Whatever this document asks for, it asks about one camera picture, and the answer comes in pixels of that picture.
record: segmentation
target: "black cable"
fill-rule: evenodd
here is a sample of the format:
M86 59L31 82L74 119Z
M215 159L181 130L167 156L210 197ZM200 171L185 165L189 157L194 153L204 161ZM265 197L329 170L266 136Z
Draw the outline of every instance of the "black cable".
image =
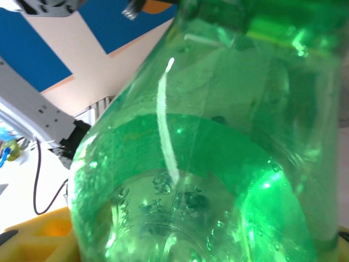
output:
M38 187L38 180L39 180L39 174L40 174L40 168L41 168L41 146L40 146L40 142L37 138L36 138L36 141L37 141L37 147L38 147L38 167L37 167L37 173L35 175L35 182L34 182L33 206L34 206L35 214L37 214L39 216L39 215L46 213L50 209L53 202L55 202L56 198L58 197L59 193L61 192L62 188L68 182L68 179L64 180L64 182L60 186L59 190L57 191L56 195L53 197L52 201L50 202L49 206L43 212L38 212L38 210L37 210L37 187Z

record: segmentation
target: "bottle neck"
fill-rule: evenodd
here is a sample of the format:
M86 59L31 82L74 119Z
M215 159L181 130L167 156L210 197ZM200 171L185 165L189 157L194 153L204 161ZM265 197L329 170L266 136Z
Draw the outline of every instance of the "bottle neck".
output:
M343 55L349 40L346 0L182 0L177 17L200 19L299 53Z

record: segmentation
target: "yellow tray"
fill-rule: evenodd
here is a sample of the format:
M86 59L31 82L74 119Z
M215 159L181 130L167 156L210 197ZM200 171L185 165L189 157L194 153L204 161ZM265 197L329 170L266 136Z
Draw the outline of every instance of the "yellow tray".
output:
M6 232L19 232L0 246L1 262L80 262L67 207L41 215ZM349 262L349 243L339 238L339 262Z

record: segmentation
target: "water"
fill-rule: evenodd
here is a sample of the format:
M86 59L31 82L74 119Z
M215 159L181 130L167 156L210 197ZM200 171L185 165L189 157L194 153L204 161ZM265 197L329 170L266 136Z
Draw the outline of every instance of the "water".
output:
M156 115L90 134L77 154L72 217L85 261L318 261L287 174L266 151L209 119L168 114L167 124L179 179Z

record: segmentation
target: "green plastic bottle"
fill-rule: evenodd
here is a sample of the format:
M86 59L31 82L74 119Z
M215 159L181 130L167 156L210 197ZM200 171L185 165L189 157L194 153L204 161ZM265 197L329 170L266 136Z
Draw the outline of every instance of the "green plastic bottle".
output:
M337 262L348 18L345 0L182 0L77 150L82 261Z

